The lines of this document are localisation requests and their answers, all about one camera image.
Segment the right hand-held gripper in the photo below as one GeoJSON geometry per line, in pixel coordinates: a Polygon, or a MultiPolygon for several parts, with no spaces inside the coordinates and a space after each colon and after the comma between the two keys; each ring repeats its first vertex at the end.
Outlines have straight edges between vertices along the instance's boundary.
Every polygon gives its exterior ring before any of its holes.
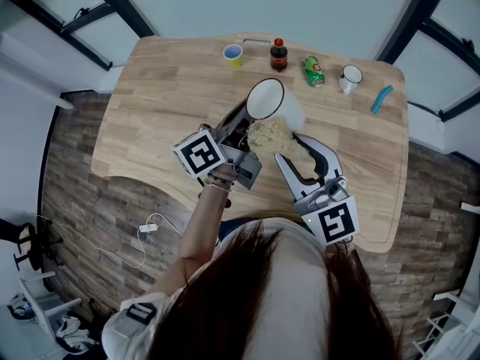
{"type": "Polygon", "coordinates": [[[295,211],[321,245],[332,245],[359,233],[356,200],[348,193],[337,154],[313,137],[294,133],[294,139],[314,159],[314,172],[324,181],[330,181],[321,187],[318,179],[303,178],[290,159],[275,154],[274,159],[296,201],[295,211]]]}

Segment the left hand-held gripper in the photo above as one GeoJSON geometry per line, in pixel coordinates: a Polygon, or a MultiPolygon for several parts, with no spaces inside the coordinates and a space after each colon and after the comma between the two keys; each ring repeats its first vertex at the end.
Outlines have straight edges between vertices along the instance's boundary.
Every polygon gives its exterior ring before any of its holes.
{"type": "Polygon", "coordinates": [[[198,179],[227,164],[237,173],[239,184],[251,189],[262,164],[248,146],[249,127],[247,104],[242,101],[226,114],[217,128],[201,124],[199,130],[176,143],[172,151],[192,178],[198,179]]]}

